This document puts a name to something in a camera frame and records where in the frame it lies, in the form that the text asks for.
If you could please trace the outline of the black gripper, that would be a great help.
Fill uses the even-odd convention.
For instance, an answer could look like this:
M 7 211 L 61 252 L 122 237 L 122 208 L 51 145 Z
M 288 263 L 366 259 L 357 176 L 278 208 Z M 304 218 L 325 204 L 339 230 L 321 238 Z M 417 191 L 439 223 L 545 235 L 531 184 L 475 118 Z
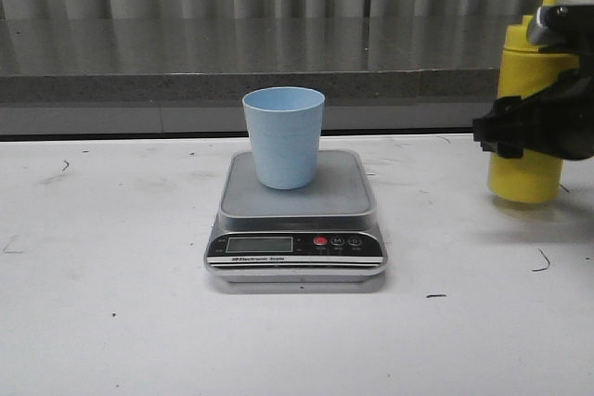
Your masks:
M 527 40 L 549 56 L 578 57 L 576 69 L 563 70 L 548 87 L 528 97 L 528 148 L 564 160 L 593 156 L 593 5 L 540 7 L 530 20 Z M 517 145 L 520 96 L 503 96 L 484 116 L 471 122 L 473 140 L 482 151 L 503 159 L 521 159 Z

